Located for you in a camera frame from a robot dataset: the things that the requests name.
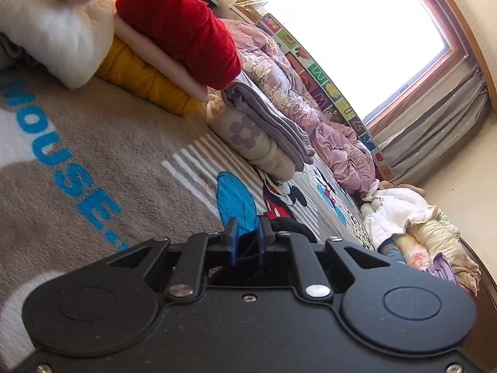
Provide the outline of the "grey-brown window curtain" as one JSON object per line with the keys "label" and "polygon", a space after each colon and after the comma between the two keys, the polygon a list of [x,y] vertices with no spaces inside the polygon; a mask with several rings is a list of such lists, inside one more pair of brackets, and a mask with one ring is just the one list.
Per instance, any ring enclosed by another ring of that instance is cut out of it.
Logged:
{"label": "grey-brown window curtain", "polygon": [[417,183],[450,160],[490,114],[484,75],[465,60],[376,136],[393,184]]}

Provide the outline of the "stack of folded clothes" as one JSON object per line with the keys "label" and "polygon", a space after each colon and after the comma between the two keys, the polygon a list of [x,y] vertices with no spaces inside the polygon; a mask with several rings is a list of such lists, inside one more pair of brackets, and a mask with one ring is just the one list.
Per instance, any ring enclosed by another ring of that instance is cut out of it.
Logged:
{"label": "stack of folded clothes", "polygon": [[459,285],[458,279],[443,253],[437,253],[433,259],[432,265],[426,268],[426,273],[434,277],[450,281],[454,285]]}

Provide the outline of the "pale pink folded garment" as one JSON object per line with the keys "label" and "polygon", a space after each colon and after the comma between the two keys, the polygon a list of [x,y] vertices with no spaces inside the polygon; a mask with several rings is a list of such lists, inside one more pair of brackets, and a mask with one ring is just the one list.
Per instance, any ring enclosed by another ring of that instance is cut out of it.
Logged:
{"label": "pale pink folded garment", "polygon": [[208,88],[197,82],[187,69],[168,56],[148,37],[138,33],[118,14],[115,14],[115,33],[146,63],[153,66],[171,82],[200,103],[208,100]]}

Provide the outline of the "colourful alphabet foam mat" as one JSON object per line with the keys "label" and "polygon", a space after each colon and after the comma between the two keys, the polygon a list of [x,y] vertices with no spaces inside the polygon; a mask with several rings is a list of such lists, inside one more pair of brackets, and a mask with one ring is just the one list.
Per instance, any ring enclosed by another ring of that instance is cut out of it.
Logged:
{"label": "colourful alphabet foam mat", "polygon": [[376,174],[381,179],[393,180],[394,173],[384,154],[374,141],[348,100],[341,94],[329,75],[317,64],[303,45],[272,15],[265,14],[256,26],[267,32],[297,72],[309,94],[327,118],[354,130],[373,156]]}

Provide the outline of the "dark wooden bed headboard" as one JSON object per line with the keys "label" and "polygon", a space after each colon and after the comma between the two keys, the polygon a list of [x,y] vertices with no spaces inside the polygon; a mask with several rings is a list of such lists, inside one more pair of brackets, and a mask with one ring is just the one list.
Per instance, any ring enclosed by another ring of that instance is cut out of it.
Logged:
{"label": "dark wooden bed headboard", "polygon": [[479,291],[474,299],[478,316],[463,349],[476,364],[493,371],[496,368],[496,282],[477,253],[464,239],[461,242],[481,272]]}

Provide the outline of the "wooden framed window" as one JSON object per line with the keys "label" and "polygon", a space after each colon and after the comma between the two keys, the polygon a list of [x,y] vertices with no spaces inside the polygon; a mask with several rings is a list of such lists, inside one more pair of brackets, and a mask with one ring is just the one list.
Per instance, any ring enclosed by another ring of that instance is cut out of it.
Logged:
{"label": "wooden framed window", "polygon": [[234,0],[250,22],[271,14],[301,45],[373,135],[477,66],[490,95],[495,71],[463,0]]}

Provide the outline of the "red knitted sweater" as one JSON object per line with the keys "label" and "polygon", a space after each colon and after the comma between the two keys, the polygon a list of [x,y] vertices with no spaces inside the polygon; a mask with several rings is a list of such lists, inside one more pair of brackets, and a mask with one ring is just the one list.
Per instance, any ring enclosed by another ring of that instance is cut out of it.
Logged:
{"label": "red knitted sweater", "polygon": [[199,83],[227,87],[242,71],[224,23],[201,0],[117,0],[117,14]]}

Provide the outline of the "beige flower-print folded bedding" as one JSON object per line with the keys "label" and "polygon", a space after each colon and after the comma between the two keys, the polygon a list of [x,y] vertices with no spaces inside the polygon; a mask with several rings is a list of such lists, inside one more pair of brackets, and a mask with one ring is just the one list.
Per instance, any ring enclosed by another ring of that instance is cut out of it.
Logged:
{"label": "beige flower-print folded bedding", "polygon": [[226,106],[221,92],[208,89],[206,120],[211,129],[237,154],[280,181],[288,181],[296,172],[293,160],[242,112]]}

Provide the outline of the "black fleece-lined garment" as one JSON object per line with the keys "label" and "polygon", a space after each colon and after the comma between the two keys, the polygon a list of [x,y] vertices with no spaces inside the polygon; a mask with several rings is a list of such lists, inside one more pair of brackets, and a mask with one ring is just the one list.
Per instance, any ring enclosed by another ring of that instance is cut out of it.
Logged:
{"label": "black fleece-lined garment", "polygon": [[[270,219],[270,224],[274,233],[299,233],[305,236],[311,243],[317,243],[317,238],[314,233],[306,225],[299,221],[287,217],[277,217]],[[238,239],[238,259],[252,257],[259,254],[257,232],[258,229],[255,229],[252,232],[244,233]]]}

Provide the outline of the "cream satin quilt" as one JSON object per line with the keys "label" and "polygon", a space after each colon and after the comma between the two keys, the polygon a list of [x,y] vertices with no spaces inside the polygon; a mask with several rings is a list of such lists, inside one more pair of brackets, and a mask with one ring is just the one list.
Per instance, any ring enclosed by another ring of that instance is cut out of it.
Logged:
{"label": "cream satin quilt", "polygon": [[431,206],[430,218],[416,216],[406,223],[404,234],[393,235],[393,241],[405,257],[408,266],[427,271],[435,265],[441,253],[452,268],[456,280],[465,291],[476,297],[481,271],[460,241],[459,229],[448,221],[438,206]]}

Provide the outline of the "white puffy jacket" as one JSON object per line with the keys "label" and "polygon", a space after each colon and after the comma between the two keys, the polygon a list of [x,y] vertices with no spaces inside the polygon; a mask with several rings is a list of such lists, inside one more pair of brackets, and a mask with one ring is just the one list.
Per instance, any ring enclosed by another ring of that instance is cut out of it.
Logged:
{"label": "white puffy jacket", "polygon": [[417,190],[378,179],[361,199],[363,224],[375,250],[393,236],[404,235],[411,225],[423,224],[438,214],[437,207]]}

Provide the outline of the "pink crumpled quilt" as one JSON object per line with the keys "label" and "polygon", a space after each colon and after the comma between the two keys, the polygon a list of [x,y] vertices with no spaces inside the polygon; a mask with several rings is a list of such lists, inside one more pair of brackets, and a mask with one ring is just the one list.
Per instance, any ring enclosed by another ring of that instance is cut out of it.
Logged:
{"label": "pink crumpled quilt", "polygon": [[277,43],[261,29],[224,19],[250,80],[287,118],[307,134],[312,148],[349,194],[365,193],[376,180],[369,149],[349,126],[329,120]]}

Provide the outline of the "Mickey Mouse plush blanket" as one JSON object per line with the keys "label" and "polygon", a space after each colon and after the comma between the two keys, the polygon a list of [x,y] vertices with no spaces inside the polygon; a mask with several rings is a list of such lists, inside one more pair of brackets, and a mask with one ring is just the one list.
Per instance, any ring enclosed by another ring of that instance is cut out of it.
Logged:
{"label": "Mickey Mouse plush blanket", "polygon": [[369,242],[355,201],[315,158],[287,183],[250,165],[207,125],[98,78],[1,73],[1,366],[32,352],[21,308],[34,288],[154,237],[183,242],[290,217],[318,239]]}

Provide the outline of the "mustard yellow folded sweater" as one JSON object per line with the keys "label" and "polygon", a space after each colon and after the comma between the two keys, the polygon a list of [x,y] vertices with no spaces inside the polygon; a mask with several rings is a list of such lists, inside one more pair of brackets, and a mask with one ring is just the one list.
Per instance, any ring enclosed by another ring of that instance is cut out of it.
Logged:
{"label": "mustard yellow folded sweater", "polygon": [[145,62],[117,35],[95,76],[174,115],[193,115],[200,106],[198,100]]}

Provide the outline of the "folded grey purple blanket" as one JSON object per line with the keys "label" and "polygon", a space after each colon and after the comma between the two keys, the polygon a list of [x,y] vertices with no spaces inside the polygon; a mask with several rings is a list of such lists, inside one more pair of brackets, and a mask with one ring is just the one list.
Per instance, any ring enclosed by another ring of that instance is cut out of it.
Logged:
{"label": "folded grey purple blanket", "polygon": [[305,164],[313,164],[315,150],[310,138],[296,122],[289,119],[273,105],[265,94],[250,80],[235,80],[221,91],[223,103],[250,117],[279,148],[294,162],[297,172]]}

